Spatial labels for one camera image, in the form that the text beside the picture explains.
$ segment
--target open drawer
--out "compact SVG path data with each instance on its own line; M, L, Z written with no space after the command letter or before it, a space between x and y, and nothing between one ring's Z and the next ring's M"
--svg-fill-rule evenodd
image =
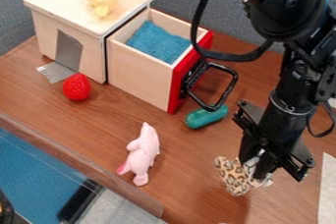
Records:
M182 105L181 84L199 60L190 47L168 64L126 45L145 21L152 21L168 32L190 39L191 25L153 9L146 9L107 39L108 82L150 104L175 113ZM199 28L198 43L209 48L212 32Z

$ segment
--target leopard print toy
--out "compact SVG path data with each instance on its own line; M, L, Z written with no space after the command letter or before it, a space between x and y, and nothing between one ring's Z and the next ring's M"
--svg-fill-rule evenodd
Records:
M259 160L260 158L257 156L242 165L238 158L231 161L226 157L220 156L215 159L214 164L218 169L227 191L232 196L242 196L246 194L251 187L269 187L273 183L272 174L268 174L263 181L256 180L252 177Z

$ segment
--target box lid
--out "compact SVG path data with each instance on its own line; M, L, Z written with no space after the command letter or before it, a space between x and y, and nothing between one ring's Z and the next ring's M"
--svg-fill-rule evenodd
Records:
M153 0L119 0L116 10L104 19L93 13L91 0L24 0L26 6L94 36L103 36Z

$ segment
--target red drawer front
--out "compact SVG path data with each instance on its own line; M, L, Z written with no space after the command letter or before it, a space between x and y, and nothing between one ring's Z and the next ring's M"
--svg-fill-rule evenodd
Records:
M198 43L203 48L209 49L212 45L213 32L209 31L205 37ZM168 104L168 113L175 114L185 102L185 98L180 98L181 83L188 71L193 68L199 60L199 55L193 49L181 62L173 72L172 84L170 89L170 98Z

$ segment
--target wooden table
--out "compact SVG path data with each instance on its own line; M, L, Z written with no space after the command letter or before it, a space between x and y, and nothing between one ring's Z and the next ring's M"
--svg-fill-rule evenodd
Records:
M235 53L252 45L217 34L214 48ZM235 158L242 131L231 120L236 102L246 99L264 107L278 80L281 56L269 52L252 63L229 64L241 75L227 101L230 117L218 124L192 131L184 117L197 108L189 99L177 115L169 115L109 84L92 83L92 96L71 102L62 84L50 84L35 68L50 62L38 52L33 37L0 59L0 119L4 127L64 160L104 186L140 204L169 223L297 223L317 222L322 153L336 155L335 135L316 140L305 133L317 166L300 184L286 172L275 173L274 185L245 196L228 195L213 166L218 155ZM197 93L215 101L229 77L213 70ZM118 177L127 143L135 139L142 122L154 126L161 138L161 155L149 172L150 184L133 187L132 174ZM326 128L322 111L313 120L317 130Z

